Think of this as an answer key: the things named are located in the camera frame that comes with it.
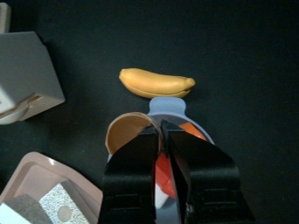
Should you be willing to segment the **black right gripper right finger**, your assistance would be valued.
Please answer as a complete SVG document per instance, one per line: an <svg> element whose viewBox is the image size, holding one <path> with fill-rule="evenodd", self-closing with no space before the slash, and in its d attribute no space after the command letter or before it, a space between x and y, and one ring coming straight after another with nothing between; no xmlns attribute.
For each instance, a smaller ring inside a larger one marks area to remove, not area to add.
<svg viewBox="0 0 299 224"><path fill-rule="evenodd" d="M178 125L163 121L162 130L181 224L255 224L233 158Z"/></svg>

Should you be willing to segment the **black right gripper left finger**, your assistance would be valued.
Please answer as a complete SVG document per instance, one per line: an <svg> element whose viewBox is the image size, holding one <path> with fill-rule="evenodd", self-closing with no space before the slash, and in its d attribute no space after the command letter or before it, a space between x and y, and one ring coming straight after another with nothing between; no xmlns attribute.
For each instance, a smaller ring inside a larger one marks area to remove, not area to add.
<svg viewBox="0 0 299 224"><path fill-rule="evenodd" d="M98 224L155 224L158 150L159 133L151 125L109 160Z"/></svg>

